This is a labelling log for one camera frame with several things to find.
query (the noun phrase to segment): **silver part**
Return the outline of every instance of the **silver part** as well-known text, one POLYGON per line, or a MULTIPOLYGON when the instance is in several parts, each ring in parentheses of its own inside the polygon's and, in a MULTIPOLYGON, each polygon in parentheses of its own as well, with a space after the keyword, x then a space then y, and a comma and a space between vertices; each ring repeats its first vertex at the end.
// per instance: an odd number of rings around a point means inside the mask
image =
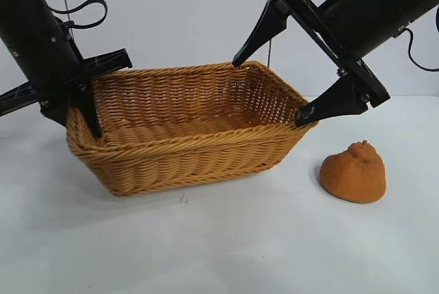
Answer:
POLYGON ((364 103, 368 103, 370 101, 370 95, 366 93, 364 96, 361 97, 361 100, 364 103))
POLYGON ((346 69, 341 68, 337 70, 337 74, 339 77, 344 77, 348 74, 348 72, 346 71, 346 69))

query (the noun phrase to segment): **rectangular basket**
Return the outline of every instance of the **rectangular basket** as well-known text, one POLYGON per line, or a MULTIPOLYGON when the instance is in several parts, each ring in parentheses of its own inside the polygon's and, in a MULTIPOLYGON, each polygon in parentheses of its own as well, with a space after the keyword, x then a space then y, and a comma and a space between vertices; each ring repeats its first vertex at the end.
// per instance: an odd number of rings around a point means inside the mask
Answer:
POLYGON ((294 125, 307 101, 258 62, 117 71, 94 92, 103 136, 72 108, 67 138, 116 196, 268 170, 315 125, 294 125))

